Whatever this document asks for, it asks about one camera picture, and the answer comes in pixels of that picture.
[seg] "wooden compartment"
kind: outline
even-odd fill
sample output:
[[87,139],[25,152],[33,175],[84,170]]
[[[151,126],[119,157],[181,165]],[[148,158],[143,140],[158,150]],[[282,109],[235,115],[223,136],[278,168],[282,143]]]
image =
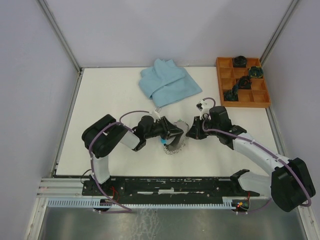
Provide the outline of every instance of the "wooden compartment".
[[247,58],[246,67],[234,67],[231,57],[218,57],[216,70],[219,83],[221,105],[225,107],[241,108],[267,108],[270,105],[270,97],[264,78],[252,78],[251,89],[239,89],[238,101],[225,101],[224,93],[231,90],[237,80],[248,75],[248,69],[252,66],[261,67],[258,58]]

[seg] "folded towel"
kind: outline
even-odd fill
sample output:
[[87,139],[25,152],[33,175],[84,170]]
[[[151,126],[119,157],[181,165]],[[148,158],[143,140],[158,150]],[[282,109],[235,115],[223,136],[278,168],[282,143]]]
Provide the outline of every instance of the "folded towel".
[[157,59],[154,66],[142,70],[140,74],[141,90],[157,107],[173,104],[202,92],[189,73],[183,67],[177,67],[172,59]]

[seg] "gray floor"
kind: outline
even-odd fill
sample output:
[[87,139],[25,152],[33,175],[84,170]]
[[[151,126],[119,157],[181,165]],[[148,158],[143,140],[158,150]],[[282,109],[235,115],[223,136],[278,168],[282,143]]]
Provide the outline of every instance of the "gray floor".
[[[261,201],[251,201],[252,207]],[[275,203],[248,215],[215,209],[136,209],[98,214],[48,207],[40,240],[306,240],[297,210]]]

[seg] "white table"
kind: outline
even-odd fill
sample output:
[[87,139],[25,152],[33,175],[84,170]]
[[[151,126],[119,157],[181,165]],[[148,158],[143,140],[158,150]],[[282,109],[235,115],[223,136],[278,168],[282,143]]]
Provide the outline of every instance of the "white table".
[[[88,150],[81,135],[97,120],[111,114],[119,120],[133,110],[152,111],[153,102],[138,86],[143,68],[86,68],[76,98],[64,146],[58,162],[57,175],[81,176],[90,168]],[[160,115],[170,122],[179,119],[191,127],[199,115],[196,104],[200,99],[213,97],[220,105],[215,67],[186,67],[203,92],[180,102],[165,106]],[[228,107],[232,123],[246,129],[266,147],[276,151],[267,113],[264,108]],[[137,125],[143,113],[133,113],[123,121],[129,127]],[[186,146],[177,154],[167,155],[158,137],[147,140],[146,146],[134,152],[119,143],[109,155],[110,174],[114,176],[230,176],[241,169],[257,174],[266,173],[247,157],[222,145],[218,138],[203,140],[188,138]]]

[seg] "white wall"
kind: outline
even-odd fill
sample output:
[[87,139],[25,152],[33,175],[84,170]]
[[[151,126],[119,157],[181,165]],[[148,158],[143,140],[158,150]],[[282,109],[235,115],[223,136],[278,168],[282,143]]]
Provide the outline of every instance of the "white wall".
[[291,0],[47,0],[81,67],[260,57]]
[[35,0],[2,1],[0,33],[0,239],[20,240],[77,75]]
[[320,224],[319,11],[319,0],[301,1],[263,69],[289,157],[303,159],[311,174]]

